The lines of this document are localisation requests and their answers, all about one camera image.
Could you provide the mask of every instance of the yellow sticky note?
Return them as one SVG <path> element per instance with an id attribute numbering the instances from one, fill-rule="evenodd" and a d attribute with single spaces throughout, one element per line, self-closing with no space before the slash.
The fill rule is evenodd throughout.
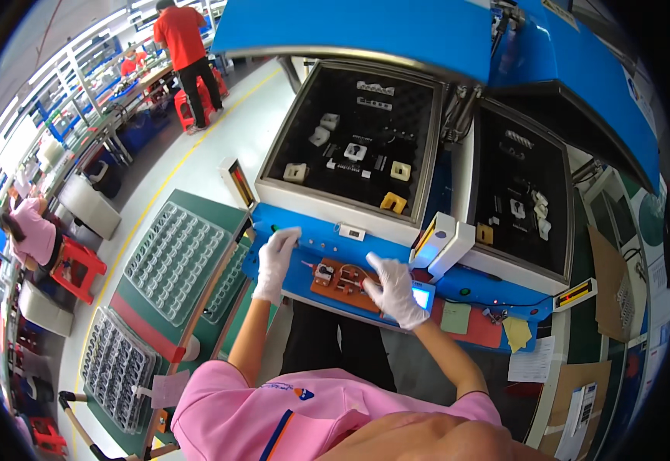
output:
<path id="1" fill-rule="evenodd" d="M 506 337 L 509 339 L 512 354 L 526 346 L 526 342 L 532 339 L 532 333 L 529 331 L 529 325 L 527 325 L 526 320 L 507 317 L 502 324 L 504 331 L 506 331 Z"/>
<path id="2" fill-rule="evenodd" d="M 465 335 L 468 332 L 469 317 L 470 306 L 468 304 L 446 302 L 445 307 L 442 309 L 440 329 L 450 333 Z"/>

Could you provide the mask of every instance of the logo on shirt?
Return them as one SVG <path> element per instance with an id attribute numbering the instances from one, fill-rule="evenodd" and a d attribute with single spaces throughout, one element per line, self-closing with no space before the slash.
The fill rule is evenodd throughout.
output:
<path id="1" fill-rule="evenodd" d="M 314 397 L 314 392 L 306 390 L 302 387 L 294 387 L 291 384 L 287 383 L 265 383 L 261 387 L 270 387 L 272 389 L 281 389 L 284 391 L 293 391 L 294 394 L 299 398 L 300 401 L 309 400 Z"/>

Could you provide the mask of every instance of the hair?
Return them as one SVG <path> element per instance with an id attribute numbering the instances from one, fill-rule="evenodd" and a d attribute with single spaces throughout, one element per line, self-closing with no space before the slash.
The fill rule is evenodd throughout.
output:
<path id="1" fill-rule="evenodd" d="M 0 229 L 10 234 L 18 243 L 25 240 L 25 234 L 20 228 L 20 224 L 10 215 L 10 210 L 3 209 L 0 212 Z"/>
<path id="2" fill-rule="evenodd" d="M 156 3 L 156 11 L 160 13 L 162 10 L 174 6 L 176 6 L 174 0 L 159 0 L 158 3 Z"/>

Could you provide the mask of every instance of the yellow floor line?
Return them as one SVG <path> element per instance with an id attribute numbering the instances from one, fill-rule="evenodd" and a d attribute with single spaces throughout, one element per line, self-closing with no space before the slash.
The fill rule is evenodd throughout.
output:
<path id="1" fill-rule="evenodd" d="M 222 113 L 222 115 L 220 116 L 220 118 L 218 118 L 217 121 L 214 122 L 214 123 L 212 124 L 212 126 L 210 126 L 210 128 L 209 128 L 209 129 L 208 129 L 208 130 L 201 136 L 201 138 L 199 138 L 199 141 L 197 141 L 196 143 L 194 143 L 194 145 L 193 145 L 192 148 L 189 150 L 189 152 L 187 152 L 186 154 L 184 154 L 184 157 L 179 161 L 179 163 L 174 167 L 174 169 L 171 171 L 171 173 L 169 173 L 169 175 L 166 177 L 166 179 L 161 183 L 161 187 L 159 187 L 159 189 L 156 190 L 156 193 L 153 195 L 153 197 L 151 197 L 151 201 L 148 202 L 148 205 L 146 206 L 146 209 L 143 210 L 143 212 L 140 214 L 140 217 L 139 217 L 138 220 L 136 221 L 135 225 L 134 225 L 133 228 L 130 230 L 130 235 L 127 236 L 127 238 L 125 239 L 125 242 L 124 242 L 124 243 L 122 244 L 122 246 L 120 247 L 120 249 L 119 249 L 119 253 L 117 254 L 117 258 L 115 258 L 114 263 L 112 263 L 112 266 L 111 266 L 110 269 L 109 269 L 109 272 L 108 272 L 108 274 L 107 274 L 107 277 L 105 278 L 104 285 L 102 285 L 102 290 L 100 291 L 99 296 L 97 296 L 97 298 L 96 298 L 96 299 L 97 299 L 97 304 L 94 306 L 94 309 L 93 309 L 92 312 L 91 312 L 91 318 L 94 318 L 94 314 L 97 312 L 97 308 L 98 308 L 99 305 L 100 305 L 100 301 L 102 300 L 102 296 L 104 296 L 104 293 L 105 293 L 105 291 L 107 290 L 107 286 L 109 285 L 109 281 L 112 279 L 112 274 L 114 274 L 114 270 L 117 268 L 117 264 L 119 264 L 119 260 L 120 260 L 120 258 L 122 258 L 122 255 L 125 253 L 125 250 L 127 249 L 127 245 L 130 243 L 130 240 L 132 240 L 133 236 L 135 235 L 135 232 L 138 230 L 138 227 L 140 227 L 140 223 L 142 223 L 143 219 L 145 219 L 145 217 L 146 217 L 146 215 L 147 215 L 147 213 L 148 213 L 148 210 L 150 210 L 151 207 L 153 206 L 153 204 L 156 202 L 156 198 L 158 198 L 158 196 L 161 194 L 161 191 L 166 187 L 166 184 L 168 184 L 168 181 L 170 181 L 171 178 L 174 177 L 174 175 L 175 175 L 176 172 L 179 170 L 179 168 L 184 164 L 184 162 L 187 161 L 187 159 L 189 159 L 189 156 L 191 156 L 191 154 L 192 154 L 194 151 L 196 151 L 196 148 L 201 144 L 201 142 L 204 141 L 204 140 L 207 138 L 207 136 L 210 135 L 210 133 L 212 133 L 212 130 L 214 130 L 215 127 L 216 127 L 222 120 L 224 120 L 225 117 L 227 117 L 227 115 L 228 115 L 230 112 L 234 111 L 235 108 L 237 108 L 237 107 L 240 105 L 240 103 L 242 103 L 242 102 L 243 102 L 244 100 L 246 100 L 250 95 L 252 95 L 253 93 L 255 93 L 256 90 L 257 90 L 258 88 L 260 88 L 261 86 L 263 86 L 263 84 L 264 84 L 265 82 L 269 81 L 269 80 L 270 80 L 275 74 L 277 74 L 280 70 L 281 70 L 281 69 L 279 68 L 279 69 L 276 69 L 275 71 L 273 71 L 268 77 L 264 78 L 260 83 L 258 83 L 256 86 L 254 86 L 253 89 L 251 89 L 251 90 L 248 91 L 243 97 L 241 97 L 241 98 L 238 100 L 237 103 L 235 103 L 232 107 L 226 109 L 225 112 Z M 86 347 L 86 342 L 89 341 L 89 330 L 90 330 L 90 327 L 91 327 L 91 326 L 88 326 L 88 327 L 86 328 L 86 335 L 84 336 L 84 343 L 83 343 L 83 345 L 81 346 L 81 350 L 82 350 L 82 351 L 84 351 L 84 348 Z M 80 377 L 81 377 L 81 368 L 80 368 L 79 365 L 77 364 L 77 369 L 76 369 L 76 384 L 74 385 L 74 392 L 79 392 L 79 379 L 80 379 Z M 78 459 L 78 457 L 76 456 L 76 428 L 74 428 L 73 425 L 72 425 L 72 427 L 71 427 L 71 432 L 72 432 L 72 442 L 73 442 L 74 459 Z"/>

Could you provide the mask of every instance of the pink shirt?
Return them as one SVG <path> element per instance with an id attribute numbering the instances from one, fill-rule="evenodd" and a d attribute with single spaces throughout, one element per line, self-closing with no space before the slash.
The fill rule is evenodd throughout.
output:
<path id="1" fill-rule="evenodd" d="M 22 242 L 12 239 L 13 254 L 23 264 L 27 256 L 32 257 L 40 265 L 48 264 L 53 253 L 56 228 L 53 223 L 38 214 L 40 207 L 39 198 L 26 198 L 10 213 L 25 234 L 25 240 Z"/>
<path id="2" fill-rule="evenodd" d="M 488 395 L 441 406 L 382 390 L 338 368 L 279 376 L 250 388 L 212 360 L 192 375 L 171 430 L 187 459 L 314 459 L 345 431 L 396 411 L 439 411 L 501 425 Z"/>

